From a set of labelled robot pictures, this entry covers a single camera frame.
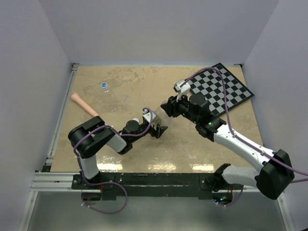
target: wooden table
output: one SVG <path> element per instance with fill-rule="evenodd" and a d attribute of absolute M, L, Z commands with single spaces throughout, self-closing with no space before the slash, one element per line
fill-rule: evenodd
<path fill-rule="evenodd" d="M 182 66 L 80 66 L 73 91 L 95 109 L 101 118 L 121 130 L 127 121 L 141 119 L 142 108 L 156 110 L 171 95 L 173 85 L 201 67 Z M 245 84 L 240 67 L 228 69 Z M 110 92 L 104 93 L 103 82 Z M 51 167 L 53 172 L 77 172 L 79 167 L 67 138 L 71 129 L 91 116 L 75 102 L 69 101 Z M 262 143 L 250 101 L 230 111 L 232 126 L 256 143 Z M 160 139 L 150 135 L 133 144 L 133 149 L 119 155 L 109 147 L 97 153 L 100 171 L 120 172 L 214 172 L 224 163 L 245 167 L 239 156 L 208 139 L 202 138 L 194 124 L 179 116 L 171 121 Z"/>

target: black and white checkerboard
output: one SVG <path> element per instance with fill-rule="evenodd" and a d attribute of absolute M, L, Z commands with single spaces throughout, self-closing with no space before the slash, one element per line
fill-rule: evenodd
<path fill-rule="evenodd" d="M 213 67 L 216 67 L 222 73 L 223 79 L 225 80 L 227 106 L 229 110 L 254 96 L 224 65 L 219 63 Z M 223 87 L 218 74 L 213 70 L 208 70 L 192 78 L 188 83 L 191 86 L 190 91 L 192 94 L 201 92 L 211 103 L 210 110 L 214 115 L 220 116 L 225 113 Z"/>

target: gray wall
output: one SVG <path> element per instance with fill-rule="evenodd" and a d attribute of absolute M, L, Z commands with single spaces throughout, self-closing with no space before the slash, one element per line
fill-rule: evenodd
<path fill-rule="evenodd" d="M 68 83 L 69 61 L 38 0 L 0 7 L 0 230 L 17 230 Z"/>
<path fill-rule="evenodd" d="M 40 0 L 82 64 L 243 63 L 278 0 Z"/>
<path fill-rule="evenodd" d="M 308 172 L 308 1 L 280 0 L 244 63 L 255 93 L 253 107 L 262 139 L 286 150 L 294 167 Z M 287 203 L 296 230 L 308 228 L 308 182 L 290 185 Z"/>

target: black end effector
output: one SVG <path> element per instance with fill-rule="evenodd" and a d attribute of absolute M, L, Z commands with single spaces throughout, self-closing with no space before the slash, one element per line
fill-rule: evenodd
<path fill-rule="evenodd" d="M 214 116 L 209 106 L 210 102 L 201 93 L 193 94 L 189 100 L 186 95 L 179 101 L 177 97 L 171 96 L 167 103 L 160 105 L 169 117 L 182 115 L 196 124 L 196 130 L 201 136 L 214 141 L 214 133 L 217 133 L 217 129 L 226 122 Z"/>
<path fill-rule="evenodd" d="M 275 159 L 292 167 L 288 153 L 279 150 L 273 156 Z M 257 188 L 268 198 L 276 200 L 284 189 L 294 179 L 294 172 L 286 169 L 273 160 L 268 161 L 255 177 Z"/>
<path fill-rule="evenodd" d="M 143 133 L 148 127 L 148 125 L 149 125 L 149 122 L 146 121 L 144 118 L 143 118 L 142 124 L 139 124 L 136 120 L 130 120 L 129 122 L 126 123 L 125 127 L 120 132 L 122 134 L 138 135 L 138 134 Z M 119 152 L 119 154 L 127 153 L 130 149 L 132 149 L 133 147 L 132 143 L 134 143 L 135 141 L 139 140 L 141 137 L 147 134 L 150 134 L 152 137 L 155 137 L 157 139 L 160 138 L 167 128 L 168 128 L 167 126 L 157 125 L 155 129 L 153 126 L 150 126 L 149 130 L 146 133 L 144 133 L 142 136 L 123 136 L 122 138 L 125 140 L 127 145 L 122 151 Z"/>
<path fill-rule="evenodd" d="M 104 124 L 105 122 L 99 116 L 96 116 L 72 129 L 68 134 L 68 139 L 71 141 L 72 147 L 90 131 Z M 96 132 L 94 137 L 89 136 L 86 138 L 77 148 L 81 158 L 85 159 L 94 156 L 114 135 L 115 133 L 110 128 L 105 128 Z"/>

